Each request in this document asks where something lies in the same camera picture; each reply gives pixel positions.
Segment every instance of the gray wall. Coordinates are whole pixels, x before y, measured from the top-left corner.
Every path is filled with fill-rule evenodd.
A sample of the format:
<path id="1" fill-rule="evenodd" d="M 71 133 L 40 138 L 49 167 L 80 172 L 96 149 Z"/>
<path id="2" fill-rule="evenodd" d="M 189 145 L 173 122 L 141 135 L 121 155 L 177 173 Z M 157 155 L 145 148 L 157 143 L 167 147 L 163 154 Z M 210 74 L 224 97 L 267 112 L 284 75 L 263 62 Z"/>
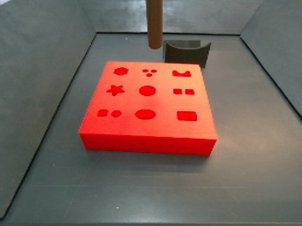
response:
<path id="1" fill-rule="evenodd" d="M 302 115 L 302 1 L 266 0 L 242 39 Z"/>
<path id="2" fill-rule="evenodd" d="M 164 32 L 240 34 L 263 0 L 164 0 Z M 145 0 L 80 0 L 97 32 L 145 32 Z"/>
<path id="3" fill-rule="evenodd" d="M 0 0 L 0 5 L 6 3 L 9 0 Z"/>
<path id="4" fill-rule="evenodd" d="M 0 6 L 0 218 L 95 30 L 76 0 Z"/>

